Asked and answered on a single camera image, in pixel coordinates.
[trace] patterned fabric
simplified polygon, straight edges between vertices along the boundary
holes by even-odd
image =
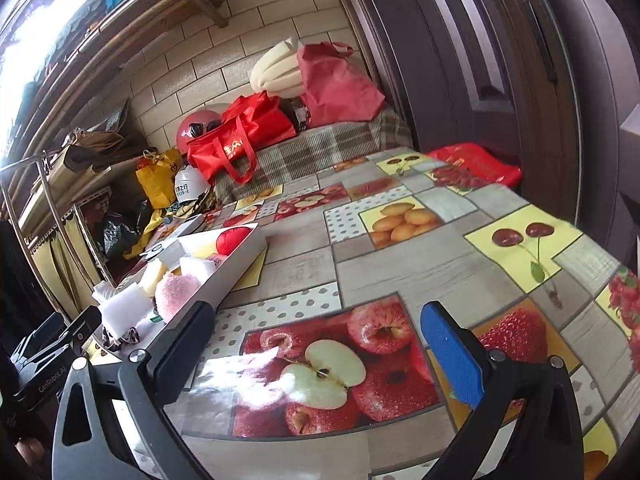
[[[370,122],[337,123],[313,128],[257,152],[258,165],[254,177],[247,184],[238,184],[226,171],[217,174],[218,205],[260,193],[345,160],[412,145],[411,131],[389,107]],[[239,173],[244,174],[247,158],[244,156],[234,161],[233,165]]]

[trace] white box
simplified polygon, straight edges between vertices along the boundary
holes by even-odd
[[[220,236],[220,234],[228,229],[234,229],[237,226],[213,229],[191,235],[178,237],[173,243],[168,245],[156,258],[159,258],[169,269],[177,267],[182,256],[191,256],[203,245],[210,245]],[[119,352],[114,354],[120,359],[124,359],[129,353],[137,348],[147,348],[151,342],[162,332],[165,326],[173,327],[184,317],[189,309],[197,301],[205,301],[214,309],[217,309],[225,296],[231,291],[234,285],[251,266],[254,260],[267,246],[267,241],[260,231],[257,223],[244,224],[251,232],[242,241],[238,247],[226,258],[226,260],[216,269],[216,272],[203,283],[190,300],[182,307],[177,314],[167,324],[164,321],[152,323],[149,318],[145,318],[136,325],[136,330],[140,336],[140,342],[135,345],[123,346]],[[127,286],[133,282],[139,283],[142,279],[146,266],[140,269],[136,274],[121,283],[118,288]],[[98,335],[102,333],[102,326],[98,329]]]

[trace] tablecloth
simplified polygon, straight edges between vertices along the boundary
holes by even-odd
[[[507,187],[436,186],[442,164],[395,148],[219,213],[214,227],[257,221],[268,248],[165,407],[214,478],[422,478],[470,413],[420,334],[431,300],[481,340],[506,338],[512,357],[561,356],[588,467],[616,453],[640,412],[635,277]]]

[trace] green leaf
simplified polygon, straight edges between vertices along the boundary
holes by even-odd
[[[538,262],[531,262],[531,276],[538,283],[545,281],[545,269]]]

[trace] red bag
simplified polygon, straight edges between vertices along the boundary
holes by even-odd
[[[514,187],[522,179],[520,168],[503,164],[487,153],[484,148],[472,142],[445,146],[439,150],[425,153],[425,155],[439,158],[453,166],[469,170],[474,176],[483,178],[488,182],[500,182],[505,186]]]
[[[215,130],[187,143],[187,160],[213,185],[215,174],[225,168],[238,184],[246,184],[254,176],[257,159],[254,150],[296,136],[287,116],[278,108],[279,97],[267,92],[240,96],[221,116],[222,124]],[[249,168],[238,174],[232,160],[246,153]]]
[[[346,52],[336,50],[337,45]],[[344,121],[370,121],[385,97],[371,79],[347,61],[353,49],[344,43],[312,43],[298,50],[298,63],[312,128]]]

